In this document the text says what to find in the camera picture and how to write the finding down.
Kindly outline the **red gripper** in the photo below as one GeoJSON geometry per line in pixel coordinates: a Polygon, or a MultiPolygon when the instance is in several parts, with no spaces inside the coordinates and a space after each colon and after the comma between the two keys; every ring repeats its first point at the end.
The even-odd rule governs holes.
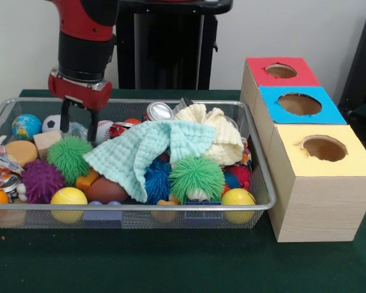
{"type": "Polygon", "coordinates": [[[65,78],[56,66],[49,73],[48,88],[55,97],[63,99],[60,130],[63,133],[68,133],[70,101],[76,102],[87,108],[90,113],[91,122],[88,127],[87,140],[94,142],[99,122],[99,112],[97,110],[106,107],[111,97],[112,83],[105,79],[95,84],[72,81],[65,78]]]}

